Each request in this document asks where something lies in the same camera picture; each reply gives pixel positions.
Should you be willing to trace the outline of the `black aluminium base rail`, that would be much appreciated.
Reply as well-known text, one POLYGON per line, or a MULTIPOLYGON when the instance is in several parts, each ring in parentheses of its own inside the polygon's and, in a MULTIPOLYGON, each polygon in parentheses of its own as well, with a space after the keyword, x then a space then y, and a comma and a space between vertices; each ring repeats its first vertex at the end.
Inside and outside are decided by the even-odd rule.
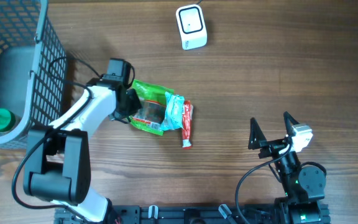
MULTIPOLYGON (((236 208, 219 207, 149 207, 113 206, 113 223, 122 224, 213 224, 243 223, 236 208)), ((248 204, 241 208, 249 223, 331 223, 328 206, 248 204)))

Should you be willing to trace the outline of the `grey plastic mesh basket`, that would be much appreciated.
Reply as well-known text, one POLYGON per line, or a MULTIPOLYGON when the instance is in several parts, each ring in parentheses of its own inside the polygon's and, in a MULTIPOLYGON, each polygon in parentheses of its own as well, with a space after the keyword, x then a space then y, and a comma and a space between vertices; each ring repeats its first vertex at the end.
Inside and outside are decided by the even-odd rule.
POLYGON ((22 149, 33 125, 62 114, 65 49, 48 18, 48 1, 0 0, 0 108, 15 114, 0 149, 22 149))

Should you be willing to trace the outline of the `white barcode scanner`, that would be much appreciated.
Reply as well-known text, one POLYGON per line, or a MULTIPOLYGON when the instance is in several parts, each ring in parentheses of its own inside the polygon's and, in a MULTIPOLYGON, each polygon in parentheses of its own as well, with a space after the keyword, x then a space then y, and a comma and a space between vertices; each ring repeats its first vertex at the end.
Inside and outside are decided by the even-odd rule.
POLYGON ((197 49, 207 44, 206 24, 198 4, 179 7, 175 15, 183 50, 197 49))

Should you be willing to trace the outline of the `light blue snack packet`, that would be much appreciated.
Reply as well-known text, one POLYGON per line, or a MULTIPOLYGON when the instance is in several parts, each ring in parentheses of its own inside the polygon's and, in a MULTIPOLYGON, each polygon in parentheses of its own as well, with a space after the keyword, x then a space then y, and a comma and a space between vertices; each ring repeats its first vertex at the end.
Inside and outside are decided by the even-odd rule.
POLYGON ((165 93, 165 97, 167 101, 165 117, 160 129, 162 131, 168 131, 182 128, 182 113, 185 98, 183 96, 171 94, 169 92, 165 93))

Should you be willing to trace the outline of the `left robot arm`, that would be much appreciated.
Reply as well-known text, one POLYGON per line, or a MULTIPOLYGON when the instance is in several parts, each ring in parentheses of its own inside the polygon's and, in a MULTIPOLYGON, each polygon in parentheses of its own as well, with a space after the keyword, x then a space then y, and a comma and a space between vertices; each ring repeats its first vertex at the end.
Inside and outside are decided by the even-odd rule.
POLYGON ((141 109, 131 87, 134 78, 135 68, 128 61, 110 58, 107 72, 83 85, 83 95, 64 115, 29 130, 26 155, 12 179, 17 203, 42 209, 19 198, 16 185, 22 172, 24 193, 46 201, 45 209, 58 208, 79 223, 122 222, 110 199, 90 186, 89 138, 105 118, 128 124, 141 109))

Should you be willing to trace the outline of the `red stick sachet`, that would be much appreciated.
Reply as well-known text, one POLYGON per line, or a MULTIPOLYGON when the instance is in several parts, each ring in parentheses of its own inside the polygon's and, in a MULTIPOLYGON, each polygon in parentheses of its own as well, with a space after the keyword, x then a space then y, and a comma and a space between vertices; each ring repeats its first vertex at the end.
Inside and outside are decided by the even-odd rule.
POLYGON ((182 148, 190 149, 192 147, 191 138, 191 122, 193 117, 193 105, 190 101, 186 100, 183 104, 182 112, 182 148))

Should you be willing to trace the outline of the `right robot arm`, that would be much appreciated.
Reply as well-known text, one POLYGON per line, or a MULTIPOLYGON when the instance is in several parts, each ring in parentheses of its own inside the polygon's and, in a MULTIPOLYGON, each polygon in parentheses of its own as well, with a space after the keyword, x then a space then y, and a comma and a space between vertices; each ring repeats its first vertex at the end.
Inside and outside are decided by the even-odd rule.
POLYGON ((300 162, 298 153, 313 137, 312 129, 299 123, 290 113, 283 114, 286 136, 268 141, 257 120, 250 119, 248 148, 258 149, 259 157, 271 158, 268 164, 281 183, 285 196, 275 200, 274 207, 280 223, 330 223, 325 198, 327 171, 317 162, 300 162))

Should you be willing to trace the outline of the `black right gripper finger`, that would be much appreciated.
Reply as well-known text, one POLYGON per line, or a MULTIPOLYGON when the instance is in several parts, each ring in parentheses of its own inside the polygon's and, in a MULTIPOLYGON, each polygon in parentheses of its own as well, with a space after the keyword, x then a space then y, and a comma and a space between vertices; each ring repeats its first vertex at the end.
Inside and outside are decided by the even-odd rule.
POLYGON ((267 140, 255 118, 250 119, 250 136, 248 149, 260 149, 265 147, 267 140))
POLYGON ((283 118, 284 118, 287 134, 289 136, 292 136, 293 135, 292 126, 299 124, 299 122, 287 111, 284 112, 283 118))

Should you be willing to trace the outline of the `green lid jar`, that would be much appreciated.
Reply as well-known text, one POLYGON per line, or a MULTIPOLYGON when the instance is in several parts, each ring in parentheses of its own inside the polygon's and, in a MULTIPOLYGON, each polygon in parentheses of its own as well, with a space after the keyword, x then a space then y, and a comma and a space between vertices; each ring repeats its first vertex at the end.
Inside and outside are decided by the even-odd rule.
POLYGON ((14 128, 17 118, 11 111, 0 108, 0 133, 10 131, 14 128))

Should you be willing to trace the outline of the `green snack bag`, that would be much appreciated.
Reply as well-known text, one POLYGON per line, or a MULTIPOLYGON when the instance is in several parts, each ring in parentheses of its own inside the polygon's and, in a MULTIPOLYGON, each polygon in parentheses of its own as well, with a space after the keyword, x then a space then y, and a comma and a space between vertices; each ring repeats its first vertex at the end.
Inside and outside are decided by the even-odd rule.
POLYGON ((140 80, 134 80, 132 88, 136 91, 142 108, 130 117, 131 125, 137 129, 162 136, 163 131, 160 126, 165 118, 167 105, 165 93, 174 93, 174 90, 140 80))

